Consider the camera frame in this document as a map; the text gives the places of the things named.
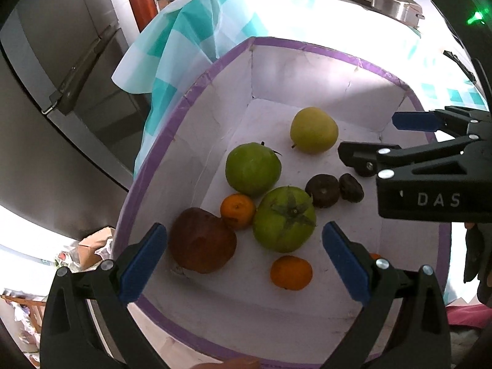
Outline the person's left hand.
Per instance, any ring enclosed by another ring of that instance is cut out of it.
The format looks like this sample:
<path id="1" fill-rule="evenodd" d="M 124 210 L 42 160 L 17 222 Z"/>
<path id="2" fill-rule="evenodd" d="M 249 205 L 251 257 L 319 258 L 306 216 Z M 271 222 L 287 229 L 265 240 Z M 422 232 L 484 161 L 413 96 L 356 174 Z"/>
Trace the person's left hand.
<path id="1" fill-rule="evenodd" d="M 260 361 L 251 356 L 233 358 L 224 362 L 199 363 L 191 369 L 260 369 Z"/>

